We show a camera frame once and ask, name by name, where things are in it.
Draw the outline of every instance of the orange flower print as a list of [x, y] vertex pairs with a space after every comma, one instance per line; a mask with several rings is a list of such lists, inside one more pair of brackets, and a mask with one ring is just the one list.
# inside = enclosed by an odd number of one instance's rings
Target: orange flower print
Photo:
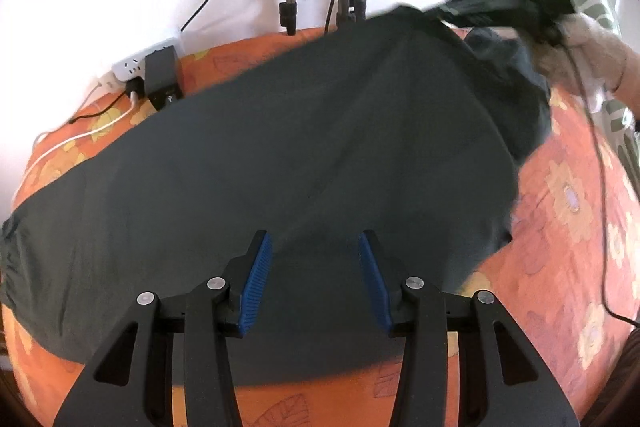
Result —
[[35, 185], [38, 182], [38, 179], [40, 179], [40, 172], [42, 172], [42, 168], [40, 168], [40, 170], [38, 171], [37, 167], [35, 167], [33, 171], [31, 171], [31, 174], [29, 174], [27, 179], [25, 179], [24, 183], [22, 184], [22, 187], [20, 188], [21, 194], [25, 190], [33, 188], [33, 185]]
[[589, 303], [584, 322], [578, 338], [578, 356], [582, 369], [586, 371], [604, 343], [604, 306]]
[[560, 124], [558, 120], [553, 117], [551, 117], [551, 131], [553, 131], [553, 134], [556, 136], [560, 136]]
[[557, 107], [562, 110], [566, 110], [566, 104], [564, 103], [564, 100], [562, 100], [562, 96], [560, 95], [560, 93], [558, 93], [558, 90], [555, 88], [551, 90], [551, 98], [549, 99], [549, 105], [551, 105], [552, 107]]
[[84, 158], [84, 155], [82, 155], [76, 147], [75, 140], [69, 142], [57, 152], [52, 153], [49, 160], [45, 162], [40, 170], [40, 175], [38, 176], [39, 188], [49, 185], [51, 182], [60, 178], [62, 174], [65, 174], [78, 165], [78, 163], [80, 163], [78, 161], [80, 156]]
[[554, 212], [558, 221], [569, 229], [573, 243], [588, 241], [591, 237], [593, 211], [584, 197], [584, 187], [580, 178], [574, 177], [569, 165], [549, 162], [546, 186], [554, 198]]
[[622, 268], [622, 261], [625, 258], [625, 244], [622, 241], [620, 227], [612, 223], [607, 224], [607, 238], [609, 239], [609, 254], [616, 262], [618, 269]]
[[640, 271], [640, 224], [634, 223], [631, 212], [627, 212], [625, 218], [625, 253], [631, 267]]
[[[119, 110], [117, 107], [111, 107], [110, 110], [108, 110], [106, 113], [100, 115], [100, 117], [97, 118], [97, 120], [95, 120], [95, 122], [91, 124], [91, 126], [89, 127], [89, 131], [95, 131], [97, 129], [100, 129], [100, 127], [103, 127], [103, 126], [107, 125], [108, 123], [111, 123], [112, 121], [114, 121], [120, 115], [122, 115], [122, 111], [121, 110]], [[107, 136], [112, 130], [113, 130], [113, 125], [110, 126], [110, 127], [107, 127], [107, 129], [104, 129], [104, 130], [102, 130], [100, 132], [92, 134], [91, 135], [91, 140], [94, 143], [96, 143], [103, 136]]]
[[11, 362], [14, 369], [15, 381], [18, 384], [20, 394], [25, 400], [27, 407], [31, 412], [34, 412], [38, 409], [38, 402], [33, 394], [29, 377], [22, 367], [24, 358], [28, 356], [31, 353], [31, 349], [33, 349], [33, 341], [29, 333], [24, 331], [24, 328], [15, 320], [13, 315], [9, 315], [9, 320], [7, 324], [5, 324], [5, 327], [6, 341], [8, 346], [12, 347], [13, 351]]
[[479, 271], [473, 272], [460, 286], [458, 290], [458, 295], [463, 295], [465, 297], [473, 297], [474, 293], [478, 290], [490, 290], [491, 289], [491, 281], [488, 277]]
[[205, 50], [203, 52], [198, 52], [193, 54], [193, 60], [201, 60], [202, 58], [209, 55], [210, 50]]
[[[488, 277], [480, 272], [473, 272], [466, 281], [460, 286], [458, 295], [465, 297], [472, 297], [478, 290], [490, 290], [491, 281]], [[447, 353], [450, 357], [454, 357], [458, 354], [458, 334], [455, 331], [449, 331], [447, 333]]]
[[629, 178], [627, 177], [626, 174], [623, 174], [622, 182], [623, 184], [625, 184], [626, 192], [627, 194], [629, 194], [629, 199], [633, 203], [638, 202], [638, 198], [636, 198], [636, 191], [634, 190], [634, 186], [631, 184], [631, 181], [629, 181]]
[[635, 279], [631, 283], [631, 291], [634, 294], [634, 299], [640, 299], [640, 270], [636, 270]]
[[600, 155], [602, 156], [602, 161], [604, 163], [604, 166], [607, 169], [611, 170], [613, 168], [613, 161], [612, 161], [612, 152], [609, 147], [609, 144], [601, 143], [598, 145], [598, 148], [600, 149]]
[[151, 102], [145, 100], [145, 103], [143, 103], [140, 106], [139, 110], [137, 110], [136, 113], [131, 117], [130, 123], [133, 126], [138, 125], [154, 113], [156, 113], [154, 106], [151, 104]]

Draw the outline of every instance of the dark gray cloth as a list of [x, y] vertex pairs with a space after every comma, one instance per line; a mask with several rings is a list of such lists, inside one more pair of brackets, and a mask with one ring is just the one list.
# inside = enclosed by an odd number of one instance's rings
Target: dark gray cloth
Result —
[[386, 360], [356, 240], [376, 230], [413, 275], [455, 291], [510, 240], [518, 167], [550, 127], [518, 42], [461, 42], [400, 8], [154, 115], [4, 223], [0, 298], [52, 353], [86, 362], [142, 291], [219, 275], [274, 240], [237, 384]]

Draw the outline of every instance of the power strip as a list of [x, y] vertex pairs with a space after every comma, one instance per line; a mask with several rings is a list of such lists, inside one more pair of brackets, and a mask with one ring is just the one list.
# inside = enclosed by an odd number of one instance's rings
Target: power strip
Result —
[[113, 71], [107, 71], [105, 74], [97, 77], [95, 83], [102, 89], [98, 91], [96, 100], [106, 92], [121, 92], [124, 89], [124, 82], [119, 81], [113, 74]]
[[144, 48], [129, 57], [117, 61], [111, 67], [111, 71], [113, 72], [116, 80], [122, 83], [137, 76], [145, 78], [145, 57], [153, 52], [167, 49], [169, 46], [173, 46], [175, 48], [178, 58], [184, 57], [184, 49], [182, 47], [182, 41], [180, 40], [180, 32], [176, 30], [173, 35], [170, 35], [165, 40], [156, 42], [148, 48]]

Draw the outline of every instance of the floral pattern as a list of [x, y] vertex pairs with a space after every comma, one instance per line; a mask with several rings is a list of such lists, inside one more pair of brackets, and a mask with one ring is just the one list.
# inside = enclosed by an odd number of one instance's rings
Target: floral pattern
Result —
[[[117, 107], [111, 107], [110, 110], [108, 110], [106, 113], [98, 116], [96, 118], [96, 120], [91, 124], [91, 126], [89, 127], [90, 131], [95, 131], [98, 130], [102, 127], [104, 127], [107, 124], [110, 124], [112, 121], [116, 120], [116, 118], [120, 117], [122, 115], [122, 111], [119, 110]], [[95, 143], [97, 142], [100, 138], [107, 136], [109, 134], [110, 130], [109, 128], [104, 129], [100, 132], [97, 132], [95, 134], [91, 135], [91, 140]]]
[[609, 254], [618, 268], [622, 268], [622, 261], [625, 258], [625, 245], [623, 244], [619, 227], [611, 223], [607, 224], [607, 237], [609, 239]]
[[589, 303], [584, 328], [578, 338], [578, 356], [583, 369], [588, 369], [604, 343], [604, 306]]
[[[183, 91], [188, 96], [224, 82], [320, 33], [302, 31], [292, 38], [272, 35], [185, 57]], [[103, 97], [97, 103], [98, 110], [113, 100], [114, 95]], [[581, 417], [609, 378], [629, 329], [608, 317], [600, 301], [600, 179], [595, 155], [584, 153], [591, 151], [590, 131], [567, 93], [554, 89], [551, 100], [552, 116], [562, 131], [552, 133], [522, 168], [520, 197], [512, 216], [513, 241], [479, 266], [460, 293], [471, 296], [478, 289], [490, 289], [498, 296]], [[114, 106], [116, 111], [106, 118], [117, 118], [128, 106], [127, 100], [120, 100]], [[96, 107], [84, 111], [90, 114]], [[33, 170], [18, 195], [18, 204], [78, 162], [96, 155], [132, 126], [153, 118], [153, 113], [145, 102], [131, 118], [120, 120], [97, 140], [77, 139], [53, 153]], [[34, 150], [33, 158], [56, 143], [100, 125], [94, 118], [66, 126], [47, 136]], [[640, 208], [626, 187], [619, 160], [613, 155], [609, 160], [610, 166], [607, 160], [605, 163], [612, 269], [607, 274], [607, 297], [612, 309], [634, 317], [640, 304]], [[25, 403], [38, 421], [49, 427], [82, 366], [44, 350], [9, 309], [2, 308], [2, 317]], [[459, 382], [455, 335], [449, 335], [448, 355], [446, 426], [454, 427]], [[242, 420], [244, 425], [254, 427], [337, 423], [385, 427], [394, 405], [399, 367], [400, 362], [392, 360], [322, 381], [238, 387]], [[180, 387], [174, 388], [173, 403], [175, 425], [186, 425], [184, 390]]]
[[555, 118], [551, 119], [551, 132], [556, 136], [560, 136], [560, 124]]
[[609, 147], [609, 144], [606, 142], [601, 142], [600, 144], [598, 144], [598, 147], [600, 148], [600, 155], [602, 156], [604, 166], [609, 170], [613, 169], [613, 154], [611, 152], [611, 147]]
[[634, 190], [634, 186], [631, 184], [631, 181], [629, 181], [628, 176], [623, 176], [622, 182], [625, 184], [626, 193], [629, 194], [629, 199], [634, 203], [637, 203], [638, 198], [636, 197], [636, 191]]
[[545, 179], [554, 197], [556, 217], [569, 229], [574, 243], [591, 237], [593, 211], [584, 197], [584, 187], [579, 178], [574, 177], [567, 163], [549, 162], [549, 175]]

